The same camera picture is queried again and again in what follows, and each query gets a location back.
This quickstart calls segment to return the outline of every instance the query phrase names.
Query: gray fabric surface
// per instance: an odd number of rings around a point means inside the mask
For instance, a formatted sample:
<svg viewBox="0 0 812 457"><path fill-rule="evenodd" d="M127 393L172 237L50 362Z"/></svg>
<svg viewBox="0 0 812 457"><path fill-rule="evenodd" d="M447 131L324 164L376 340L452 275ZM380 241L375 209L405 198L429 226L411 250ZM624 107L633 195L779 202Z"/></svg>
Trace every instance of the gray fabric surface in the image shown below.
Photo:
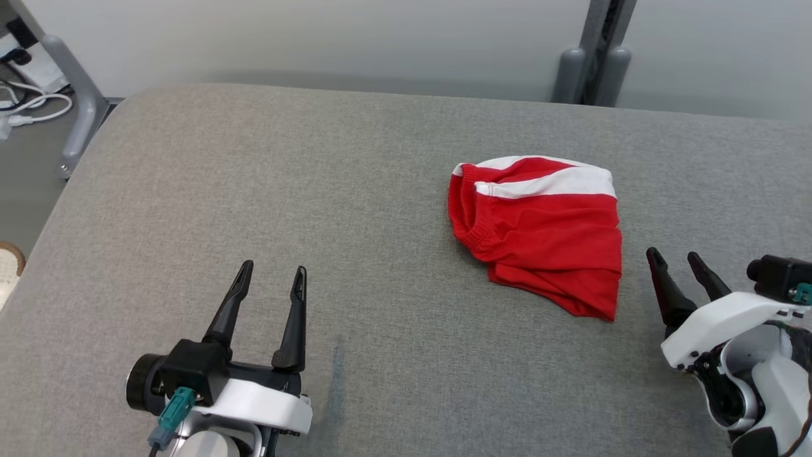
<svg viewBox="0 0 812 457"><path fill-rule="evenodd" d="M254 259L235 359L269 363L309 270L310 435L279 455L728 453L669 369L645 248L703 301L760 255L812 258L812 128L763 120L239 85L128 99L93 140L0 315L0 455L146 455L123 396L145 352L202 336ZM614 324L486 279L455 242L458 162L613 171Z"/></svg>

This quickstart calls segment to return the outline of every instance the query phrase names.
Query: folded red cloth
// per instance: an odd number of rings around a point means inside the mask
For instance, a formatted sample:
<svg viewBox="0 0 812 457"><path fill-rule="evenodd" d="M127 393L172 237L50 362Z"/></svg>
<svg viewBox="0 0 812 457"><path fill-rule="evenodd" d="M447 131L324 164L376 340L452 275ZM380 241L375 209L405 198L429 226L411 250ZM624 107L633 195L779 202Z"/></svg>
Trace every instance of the folded red cloth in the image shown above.
<svg viewBox="0 0 812 457"><path fill-rule="evenodd" d="M622 240L608 170L541 155L461 163L448 215L491 281L615 320Z"/></svg>

